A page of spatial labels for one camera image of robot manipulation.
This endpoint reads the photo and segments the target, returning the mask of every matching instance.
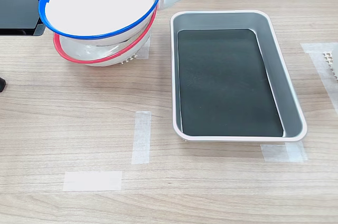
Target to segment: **black mat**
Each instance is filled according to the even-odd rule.
[[[180,31],[178,46],[185,134],[283,135],[254,32]]]

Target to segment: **red rim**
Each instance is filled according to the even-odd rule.
[[[152,18],[151,18],[151,20],[150,20],[147,28],[144,30],[144,32],[134,42],[132,42],[129,46],[123,48],[119,52],[116,52],[116,53],[114,53],[114,54],[112,54],[112,55],[110,55],[108,57],[103,58],[103,59],[77,60],[77,59],[74,59],[74,58],[70,57],[62,49],[61,43],[60,43],[60,35],[56,34],[56,33],[54,33],[54,36],[53,36],[53,42],[54,42],[55,49],[57,50],[57,52],[59,53],[59,55],[62,56],[64,59],[67,59],[70,62],[78,63],[78,64],[96,64],[96,63],[106,62],[108,60],[117,58],[118,56],[121,56],[125,52],[129,51],[131,48],[133,48],[135,45],[137,45],[137,43],[139,41],[141,41],[144,38],[144,36],[148,33],[148,31],[150,30],[150,28],[153,25],[153,22],[154,22],[155,16],[156,16],[156,10],[157,9],[155,9],[155,11],[154,11],[154,13],[152,15]]]

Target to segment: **silver tray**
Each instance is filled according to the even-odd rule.
[[[181,31],[195,31],[194,33],[196,33],[196,31],[204,30],[250,30],[254,32],[258,42],[259,57],[264,62],[268,85],[271,89],[275,108],[278,111],[277,116],[281,127],[280,136],[243,136],[240,135],[241,133],[227,135],[226,132],[223,135],[214,135],[213,133],[210,133],[210,135],[188,135],[185,133],[182,120],[184,121],[187,118],[182,119],[182,108],[185,107],[182,107],[183,104],[181,103],[180,80],[182,79],[179,69],[178,35]],[[171,19],[171,39],[173,126],[181,138],[192,142],[295,142],[306,135],[307,125],[303,112],[287,72],[271,20],[265,13],[260,11],[180,12]]]

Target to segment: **masking tape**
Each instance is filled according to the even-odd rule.
[[[142,46],[142,48],[139,49],[138,52],[136,52],[136,59],[149,59],[150,39],[151,36],[149,37],[148,41]]]
[[[122,171],[66,172],[63,191],[119,191]]]
[[[338,43],[301,43],[305,53],[327,53],[332,52]]]
[[[304,52],[308,53],[312,59],[332,105],[338,113],[338,82],[329,63],[325,60],[325,54],[331,53],[337,45],[338,43],[308,43],[302,44],[302,47]]]
[[[151,122],[151,111],[136,112],[132,164],[149,163]]]
[[[302,141],[287,142],[284,145],[261,144],[260,146],[266,162],[304,162],[307,161]]]

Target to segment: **wooden table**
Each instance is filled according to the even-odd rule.
[[[272,19],[308,123],[304,163],[172,129],[170,17],[240,9]],[[0,37],[0,223],[338,223],[338,115],[300,45],[337,40],[338,0],[184,0],[158,13],[149,60],[107,68],[63,60],[50,31]],[[131,165],[142,110],[150,163]],[[64,192],[74,171],[122,171],[122,188]]]

